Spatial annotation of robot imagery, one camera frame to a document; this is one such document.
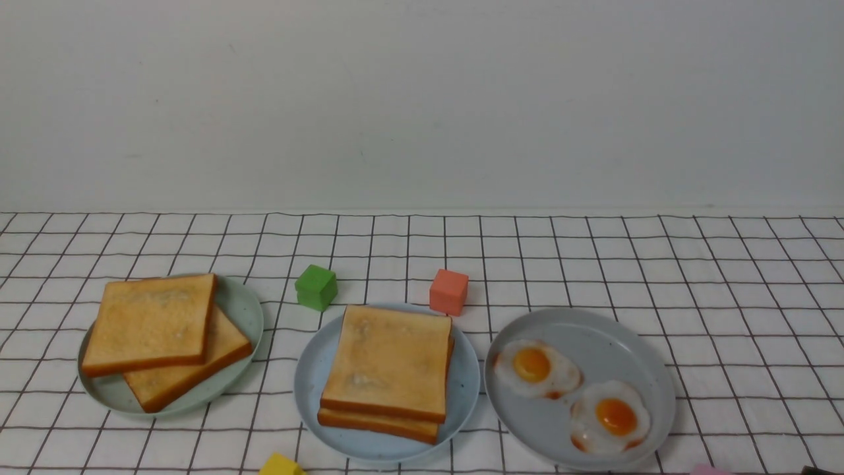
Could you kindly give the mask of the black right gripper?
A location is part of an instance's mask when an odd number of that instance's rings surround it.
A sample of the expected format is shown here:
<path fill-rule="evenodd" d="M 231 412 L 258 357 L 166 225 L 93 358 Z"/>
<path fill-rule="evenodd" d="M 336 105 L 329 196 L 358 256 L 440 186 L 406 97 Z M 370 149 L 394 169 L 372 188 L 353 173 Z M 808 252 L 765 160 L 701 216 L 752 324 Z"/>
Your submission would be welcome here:
<path fill-rule="evenodd" d="M 801 475 L 839 475 L 839 473 L 827 471 L 815 466 L 804 466 L 800 472 Z"/>

